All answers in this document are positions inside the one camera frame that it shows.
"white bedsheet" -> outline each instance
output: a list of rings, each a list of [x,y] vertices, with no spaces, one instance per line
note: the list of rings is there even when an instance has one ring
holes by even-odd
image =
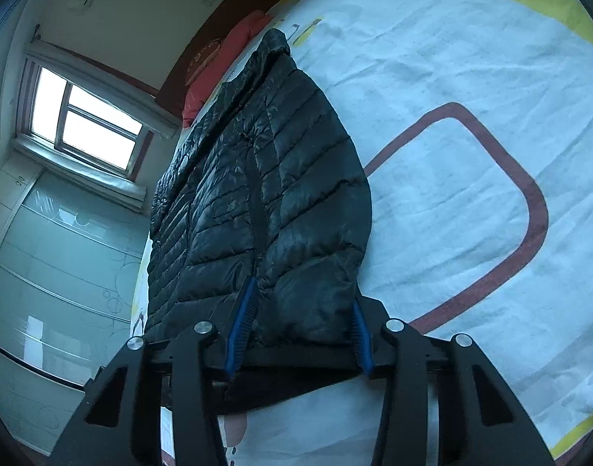
[[[577,0],[303,0],[273,25],[369,175],[362,292],[433,336],[471,335],[564,453],[593,424],[587,14]],[[228,460],[369,464],[382,397],[355,379],[226,417]]]

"red pillow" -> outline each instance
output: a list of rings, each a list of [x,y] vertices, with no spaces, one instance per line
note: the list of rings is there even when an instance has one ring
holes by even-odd
[[[251,39],[260,33],[271,19],[271,16],[261,10],[255,10],[227,34],[216,56],[205,65],[188,88],[182,111],[183,127],[187,128],[192,124],[223,75]]]
[[[202,70],[210,63],[221,48],[221,40],[212,40],[208,42],[195,56],[193,56],[191,62],[188,64],[186,70],[186,83],[185,85],[191,85],[193,80],[199,77]]]

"black puffer jacket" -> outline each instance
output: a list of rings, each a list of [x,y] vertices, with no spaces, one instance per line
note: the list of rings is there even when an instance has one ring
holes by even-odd
[[[253,344],[346,344],[371,223],[350,137],[270,30],[158,184],[146,337],[173,338],[254,275]]]

